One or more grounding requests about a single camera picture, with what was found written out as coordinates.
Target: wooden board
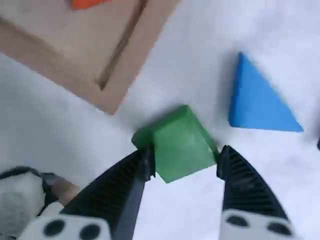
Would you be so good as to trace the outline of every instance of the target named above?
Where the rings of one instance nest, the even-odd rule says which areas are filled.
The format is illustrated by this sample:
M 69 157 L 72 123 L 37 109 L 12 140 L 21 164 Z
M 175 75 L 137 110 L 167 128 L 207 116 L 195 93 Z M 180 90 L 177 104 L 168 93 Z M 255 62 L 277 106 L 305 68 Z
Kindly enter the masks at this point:
M 178 0 L 0 0 L 0 52 L 113 114 Z

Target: blue triangular block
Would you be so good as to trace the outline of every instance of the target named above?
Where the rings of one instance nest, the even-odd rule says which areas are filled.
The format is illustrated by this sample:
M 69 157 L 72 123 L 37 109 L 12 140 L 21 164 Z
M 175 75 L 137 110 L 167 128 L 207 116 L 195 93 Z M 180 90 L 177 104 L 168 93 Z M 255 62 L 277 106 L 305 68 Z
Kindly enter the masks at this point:
M 303 132 L 290 109 L 243 53 L 239 54 L 229 123 L 238 128 Z

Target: white surface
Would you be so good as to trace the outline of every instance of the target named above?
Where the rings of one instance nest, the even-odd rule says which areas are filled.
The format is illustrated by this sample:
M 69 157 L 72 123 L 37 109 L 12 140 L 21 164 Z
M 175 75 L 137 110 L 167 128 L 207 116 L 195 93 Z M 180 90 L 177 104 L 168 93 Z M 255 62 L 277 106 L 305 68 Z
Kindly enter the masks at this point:
M 304 239 L 318 239 L 320 2 L 183 0 L 123 104 L 110 117 L 61 87 L 0 58 L 3 164 L 51 171 L 82 187 L 135 148 L 135 129 L 189 104 L 221 145 L 260 172 Z M 277 89 L 303 133 L 232 129 L 236 55 L 244 50 Z M 223 182 L 208 168 L 146 185 L 135 240 L 215 240 Z

